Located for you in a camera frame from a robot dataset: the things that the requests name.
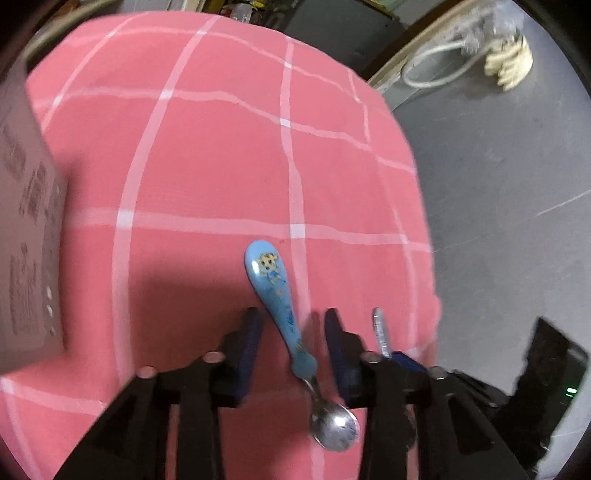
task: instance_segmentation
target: spoon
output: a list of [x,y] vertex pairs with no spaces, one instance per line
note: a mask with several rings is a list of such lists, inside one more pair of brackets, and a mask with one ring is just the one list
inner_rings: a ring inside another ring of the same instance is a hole
[[374,324],[374,334],[378,341],[379,350],[385,358],[392,358],[392,348],[390,347],[390,335],[388,326],[384,318],[384,311],[376,307],[372,314],[372,323]]
[[331,452],[344,452],[359,438],[359,422],[353,413],[342,405],[327,400],[320,394],[318,380],[304,380],[312,397],[310,430],[320,446]]
[[359,438],[359,423],[342,405],[322,397],[316,371],[318,362],[308,353],[296,324],[287,272],[269,242],[257,240],[244,253],[248,279],[273,317],[291,356],[291,372],[303,380],[312,397],[310,430],[322,448],[343,452]]

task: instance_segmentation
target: cardboard box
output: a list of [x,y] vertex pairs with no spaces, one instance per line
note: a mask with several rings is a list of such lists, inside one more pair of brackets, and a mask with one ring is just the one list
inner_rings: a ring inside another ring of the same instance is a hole
[[63,350],[59,252],[66,181],[16,62],[0,84],[0,375]]

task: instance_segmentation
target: beige glove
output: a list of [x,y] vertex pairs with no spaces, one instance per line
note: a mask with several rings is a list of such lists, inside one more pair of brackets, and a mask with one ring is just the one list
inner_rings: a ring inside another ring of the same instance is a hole
[[530,72],[534,58],[525,37],[493,47],[486,56],[484,73],[487,77],[498,75],[497,85],[503,91],[511,90],[521,83]]

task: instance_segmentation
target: screw head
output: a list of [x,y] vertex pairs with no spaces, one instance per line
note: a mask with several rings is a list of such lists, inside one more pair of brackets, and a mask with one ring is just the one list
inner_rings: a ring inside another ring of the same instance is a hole
[[361,360],[366,364],[377,364],[382,361],[382,356],[376,352],[366,351],[361,354]]
[[140,378],[147,380],[149,378],[154,378],[156,375],[158,375],[158,370],[149,365],[145,365],[144,367],[141,367],[138,370],[136,375]]
[[429,377],[435,380],[443,380],[448,375],[447,370],[443,367],[431,367],[429,369]]
[[226,355],[223,352],[214,350],[213,352],[207,352],[203,355],[203,361],[207,364],[219,364],[226,359]]

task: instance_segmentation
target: cartoon character print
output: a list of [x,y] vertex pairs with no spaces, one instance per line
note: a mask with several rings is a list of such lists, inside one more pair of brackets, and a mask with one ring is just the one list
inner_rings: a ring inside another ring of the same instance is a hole
[[282,283],[283,281],[279,274],[280,270],[277,266],[277,258],[278,256],[275,254],[262,254],[257,260],[261,272],[267,276],[272,285],[276,285],[279,282]]

